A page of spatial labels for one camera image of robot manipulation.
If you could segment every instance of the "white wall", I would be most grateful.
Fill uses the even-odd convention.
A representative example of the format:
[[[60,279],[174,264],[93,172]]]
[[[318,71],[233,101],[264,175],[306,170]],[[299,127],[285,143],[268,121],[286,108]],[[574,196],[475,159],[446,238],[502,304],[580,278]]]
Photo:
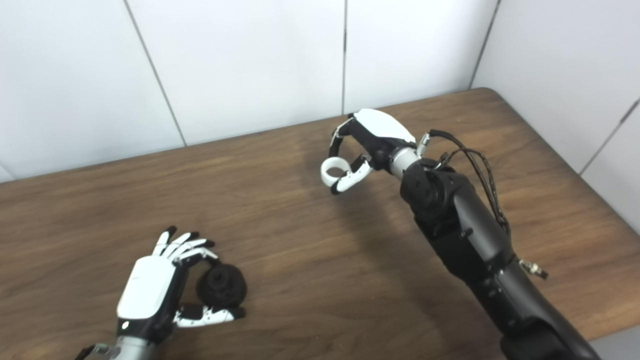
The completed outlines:
[[[496,0],[349,0],[344,112],[466,90]]]
[[[0,163],[23,178],[464,90],[495,1],[129,0],[150,59],[124,1],[2,2]]]
[[[640,95],[640,2],[503,0],[473,87],[580,172]]]
[[[123,3],[0,3],[0,163],[13,175],[180,146]]]
[[[342,0],[129,0],[188,144],[340,115]]]
[[[639,139],[640,109],[636,107],[582,176],[640,234]]]

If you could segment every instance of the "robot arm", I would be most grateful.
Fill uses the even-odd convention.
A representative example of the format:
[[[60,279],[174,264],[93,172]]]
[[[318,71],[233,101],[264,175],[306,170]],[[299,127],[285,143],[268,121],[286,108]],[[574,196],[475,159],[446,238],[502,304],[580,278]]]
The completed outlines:
[[[400,195],[411,207],[419,229],[448,271],[465,282],[503,333],[500,347],[507,359],[600,359],[528,278],[525,272],[542,278],[547,275],[515,254],[499,206],[492,214],[468,178],[447,166],[446,157],[440,161],[422,157],[430,135],[446,133],[431,131],[418,144],[407,134],[398,121],[380,111],[350,114],[333,134],[330,157],[321,168],[323,181],[337,194],[364,178],[354,175],[357,168],[353,165],[342,168],[344,175],[333,183],[326,175],[327,168],[346,163],[337,158],[336,137],[353,136],[369,153],[360,158],[372,169],[384,169],[401,181]],[[454,140],[463,152],[473,152]],[[494,186],[492,189],[486,189],[488,195],[495,193]],[[490,199],[492,205],[494,202],[497,199]]]
[[[91,352],[107,359],[147,360],[177,327],[214,325],[245,316],[239,307],[246,296],[242,273],[222,264],[208,249],[213,241],[192,232],[169,242],[175,232],[174,226],[169,227],[151,255],[136,261],[117,307],[116,345],[85,348],[77,360]],[[204,305],[180,304],[189,268],[201,261],[211,265],[198,282],[198,297]]]

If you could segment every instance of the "black object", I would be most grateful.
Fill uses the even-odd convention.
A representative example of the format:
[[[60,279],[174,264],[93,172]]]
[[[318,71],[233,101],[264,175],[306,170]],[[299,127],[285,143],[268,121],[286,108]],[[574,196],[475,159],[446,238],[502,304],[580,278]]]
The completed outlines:
[[[196,291],[206,306],[238,307],[246,297],[246,282],[240,269],[222,264],[203,274]]]
[[[466,283],[496,327],[509,360],[599,360],[520,268],[511,237],[473,185],[433,161],[410,165],[400,195],[450,273]]]
[[[92,352],[93,349],[95,348],[95,344],[94,345],[90,345],[86,348],[83,348],[82,350],[80,350],[80,353],[78,353],[78,355],[76,356],[75,360],[84,360],[86,359],[87,356],[89,356]]]

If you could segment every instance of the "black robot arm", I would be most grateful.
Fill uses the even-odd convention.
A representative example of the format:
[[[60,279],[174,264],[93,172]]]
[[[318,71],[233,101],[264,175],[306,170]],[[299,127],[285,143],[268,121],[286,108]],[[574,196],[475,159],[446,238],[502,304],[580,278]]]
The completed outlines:
[[[345,136],[355,138],[367,151],[351,164],[338,157]],[[423,158],[430,136],[447,138],[459,149],[439,161]],[[457,152],[471,161],[491,211],[468,178],[448,166]],[[488,181],[472,154],[482,159]],[[333,177],[329,168],[339,168],[343,174]],[[444,131],[432,130],[416,142],[390,115],[364,109],[349,114],[334,131],[321,177],[337,195],[373,170],[386,170],[401,181],[400,195],[410,205],[416,224],[442,263],[465,282],[503,334],[500,347],[508,360],[600,360],[525,273],[547,276],[536,264],[515,254],[509,222],[500,209],[490,166],[482,154]]]
[[[474,293],[503,333],[509,360],[600,359],[587,341],[533,285],[509,235],[464,175],[416,161],[400,194],[443,264]]]

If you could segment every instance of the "panel seam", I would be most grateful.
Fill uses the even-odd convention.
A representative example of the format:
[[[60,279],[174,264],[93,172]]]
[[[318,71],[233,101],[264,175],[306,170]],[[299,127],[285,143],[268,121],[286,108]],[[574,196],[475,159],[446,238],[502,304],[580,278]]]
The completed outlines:
[[[184,139],[184,134],[182,134],[182,129],[180,128],[180,124],[178,123],[178,119],[175,117],[175,113],[173,112],[173,107],[171,106],[171,102],[169,101],[169,97],[164,90],[164,86],[162,81],[160,80],[160,76],[158,75],[158,71],[156,70],[156,66],[154,65],[154,61],[151,59],[151,54],[149,54],[149,50],[147,49],[147,44],[145,43],[145,39],[142,37],[142,33],[140,32],[140,28],[138,27],[138,23],[136,22],[136,18],[133,16],[133,12],[131,11],[131,7],[129,6],[129,2],[127,0],[122,0],[124,5],[127,7],[127,12],[129,13],[129,17],[131,18],[131,22],[133,23],[133,27],[136,29],[136,33],[138,34],[138,39],[142,44],[142,48],[145,51],[145,55],[147,56],[147,60],[149,61],[149,65],[151,65],[151,69],[154,72],[154,76],[156,77],[156,81],[158,86],[160,87],[160,91],[162,92],[162,96],[164,97],[164,101],[169,108],[169,112],[171,113],[171,118],[173,119],[173,123],[175,127],[178,129],[178,134],[180,134],[180,139],[182,140],[182,144],[187,146],[187,141]]]
[[[482,47],[480,48],[480,54],[478,54],[478,59],[476,61],[476,66],[474,67],[474,71],[471,74],[471,81],[469,81],[469,87],[467,90],[470,90],[474,84],[474,80],[476,79],[476,74],[478,72],[478,68],[480,67],[480,61],[484,55],[484,49],[486,49],[486,43],[489,41],[489,35],[491,35],[491,30],[493,29],[493,22],[495,22],[495,17],[498,15],[498,8],[500,7],[500,3],[502,0],[498,0],[495,3],[495,9],[493,9],[493,15],[491,16],[491,22],[489,22],[489,28],[486,30],[486,35],[484,36],[484,41],[482,43]]]
[[[342,37],[342,106],[340,113],[344,115],[344,98],[346,93],[346,77],[347,77],[347,9],[349,8],[349,0],[344,0],[344,32]]]
[[[584,172],[587,170],[587,168],[591,165],[591,163],[596,160],[596,158],[598,157],[598,155],[602,152],[602,150],[604,150],[604,148],[607,146],[607,144],[609,143],[609,141],[611,141],[611,139],[613,138],[613,136],[618,132],[618,130],[622,127],[622,124],[624,124],[625,121],[627,121],[627,119],[629,118],[629,116],[631,116],[631,114],[634,112],[634,110],[638,107],[638,104],[640,104],[640,99],[636,100],[633,104],[631,104],[631,107],[629,107],[629,110],[627,110],[627,112],[622,116],[622,119],[620,119],[620,121],[618,122],[618,124],[616,125],[616,127],[613,129],[613,131],[611,131],[611,134],[609,134],[609,136],[607,136],[607,138],[604,140],[604,142],[602,143],[602,145],[598,148],[598,150],[596,150],[596,152],[593,154],[593,156],[589,159],[589,161],[587,161],[587,163],[584,165],[584,167],[582,168],[582,170],[580,170],[580,172],[578,173],[578,175],[582,176],[584,174]]]

